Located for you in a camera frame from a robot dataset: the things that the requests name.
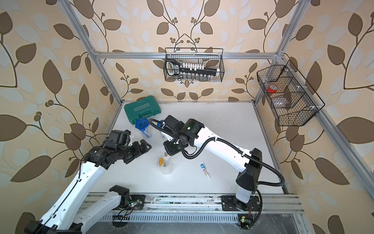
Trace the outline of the black socket wrench set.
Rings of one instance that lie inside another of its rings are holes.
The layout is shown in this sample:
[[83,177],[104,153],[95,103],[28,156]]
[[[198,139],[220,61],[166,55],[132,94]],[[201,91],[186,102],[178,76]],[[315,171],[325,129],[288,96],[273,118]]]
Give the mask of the black socket wrench set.
[[175,59],[167,59],[165,61],[164,68],[169,76],[194,74],[199,76],[202,75],[203,77],[216,77],[221,74],[221,70],[219,68],[208,68],[196,63],[180,63]]

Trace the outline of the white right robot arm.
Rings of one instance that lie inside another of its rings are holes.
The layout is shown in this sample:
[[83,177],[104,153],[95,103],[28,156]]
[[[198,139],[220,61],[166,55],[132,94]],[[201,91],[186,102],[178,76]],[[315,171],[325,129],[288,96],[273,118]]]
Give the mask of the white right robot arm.
[[[257,148],[247,150],[236,146],[193,119],[189,119],[187,123],[162,121],[156,127],[167,136],[168,140],[164,142],[164,148],[168,155],[173,156],[180,152],[186,159],[193,160],[207,150],[238,171],[235,198],[232,202],[226,203],[235,206],[237,210],[244,211],[249,208],[259,185],[271,187],[284,185],[283,175],[262,161],[262,152]],[[279,182],[259,181],[263,168],[277,175]]]

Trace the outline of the aluminium frame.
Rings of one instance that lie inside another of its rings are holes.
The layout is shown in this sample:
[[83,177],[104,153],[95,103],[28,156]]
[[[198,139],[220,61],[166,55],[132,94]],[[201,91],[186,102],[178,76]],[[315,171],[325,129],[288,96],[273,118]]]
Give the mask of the aluminium frame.
[[353,148],[353,146],[348,142],[348,139],[343,135],[343,132],[333,124],[330,117],[323,110],[324,102],[318,93],[312,94],[307,88],[308,81],[306,78],[300,74],[297,75],[296,70],[293,69],[293,63],[286,61],[284,58],[284,52],[286,49],[285,42],[281,42],[280,49],[276,53],[198,53],[198,52],[183,52],[177,51],[175,49],[172,52],[163,53],[153,53],[153,52],[98,52],[94,49],[86,31],[84,30],[82,24],[80,23],[77,15],[73,10],[73,5],[70,1],[58,1],[62,11],[66,15],[70,24],[74,28],[75,32],[78,34],[78,38],[83,44],[88,55],[93,60],[93,64],[98,69],[103,82],[107,85],[109,91],[113,92],[114,100],[120,105],[123,104],[123,98],[119,96],[119,93],[112,82],[104,64],[101,62],[102,59],[207,59],[210,56],[214,56],[219,61],[223,59],[271,59],[272,65],[281,65],[285,67],[295,78],[302,89],[304,96],[302,100],[309,99],[311,105],[306,104],[304,110],[313,113],[313,117],[318,120],[325,133],[329,136],[330,140],[333,142],[335,147],[347,160],[348,165],[354,172],[356,178],[365,189],[370,198],[374,197],[374,174],[371,172],[369,167],[360,158],[358,152]]

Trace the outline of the toothpaste tube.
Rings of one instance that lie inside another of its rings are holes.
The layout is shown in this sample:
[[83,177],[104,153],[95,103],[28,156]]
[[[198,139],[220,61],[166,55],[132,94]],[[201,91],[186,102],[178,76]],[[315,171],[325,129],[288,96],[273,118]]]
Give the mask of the toothpaste tube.
[[206,176],[208,179],[210,179],[210,175],[209,175],[209,173],[208,173],[207,170],[206,170],[206,166],[205,166],[204,162],[201,162],[201,163],[200,163],[200,167],[201,167],[201,169],[203,170],[205,176]]

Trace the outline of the blue lid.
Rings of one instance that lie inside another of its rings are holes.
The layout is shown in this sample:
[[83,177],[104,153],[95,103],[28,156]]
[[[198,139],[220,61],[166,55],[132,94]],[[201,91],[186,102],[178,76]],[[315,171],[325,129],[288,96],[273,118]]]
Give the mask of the blue lid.
[[149,127],[150,123],[148,119],[139,119],[135,123],[136,129],[138,129],[141,132],[146,131],[146,129]]
[[157,123],[157,127],[163,129],[164,128],[164,121],[161,120]]

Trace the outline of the clear plastic container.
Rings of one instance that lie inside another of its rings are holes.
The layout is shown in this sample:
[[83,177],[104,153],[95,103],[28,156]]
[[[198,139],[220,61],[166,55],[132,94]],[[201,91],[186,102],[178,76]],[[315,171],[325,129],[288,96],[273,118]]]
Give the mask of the clear plastic container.
[[164,175],[170,175],[173,171],[173,165],[172,165],[171,159],[170,161],[165,161],[165,165],[163,167],[159,166],[159,169]]
[[144,138],[151,138],[153,136],[153,132],[150,128],[141,129],[140,132]]

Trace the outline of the blue lid front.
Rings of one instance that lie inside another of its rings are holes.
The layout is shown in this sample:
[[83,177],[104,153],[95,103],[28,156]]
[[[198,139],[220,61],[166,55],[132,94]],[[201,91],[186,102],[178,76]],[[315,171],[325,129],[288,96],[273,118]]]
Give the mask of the blue lid front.
[[157,127],[163,129],[164,128],[164,121],[161,120],[157,123]]

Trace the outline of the green plastic tool case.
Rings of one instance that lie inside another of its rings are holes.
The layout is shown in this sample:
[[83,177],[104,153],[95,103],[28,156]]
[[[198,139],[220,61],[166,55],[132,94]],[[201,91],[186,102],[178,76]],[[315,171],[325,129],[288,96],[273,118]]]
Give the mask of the green plastic tool case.
[[124,105],[124,110],[132,125],[140,119],[147,119],[161,113],[161,108],[154,96],[147,96],[141,100]]

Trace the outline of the white bottle purple label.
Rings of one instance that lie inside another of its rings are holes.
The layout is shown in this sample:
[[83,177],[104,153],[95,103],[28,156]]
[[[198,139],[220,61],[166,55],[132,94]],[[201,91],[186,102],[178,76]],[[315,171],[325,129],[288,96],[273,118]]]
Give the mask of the white bottle purple label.
[[164,153],[164,160],[165,161],[170,161],[170,159],[171,159],[171,156],[168,155],[167,153]]

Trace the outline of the white shampoo bottle gold cap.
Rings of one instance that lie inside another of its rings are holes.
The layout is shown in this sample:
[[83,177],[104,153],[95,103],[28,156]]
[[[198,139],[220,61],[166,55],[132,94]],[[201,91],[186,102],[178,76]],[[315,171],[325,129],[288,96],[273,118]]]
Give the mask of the white shampoo bottle gold cap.
[[158,164],[160,167],[163,167],[165,165],[165,161],[163,158],[160,158],[159,161],[158,161]]

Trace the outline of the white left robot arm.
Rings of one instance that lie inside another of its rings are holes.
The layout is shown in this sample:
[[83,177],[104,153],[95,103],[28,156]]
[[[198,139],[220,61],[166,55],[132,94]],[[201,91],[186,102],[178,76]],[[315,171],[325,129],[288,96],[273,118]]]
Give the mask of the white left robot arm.
[[145,140],[132,145],[115,143],[92,148],[84,157],[79,172],[57,202],[40,220],[31,220],[24,227],[26,234],[85,234],[108,212],[119,208],[133,211],[144,203],[144,197],[133,199],[129,189],[115,185],[104,198],[84,211],[79,208],[87,195],[109,167],[118,160],[126,164],[150,151]]

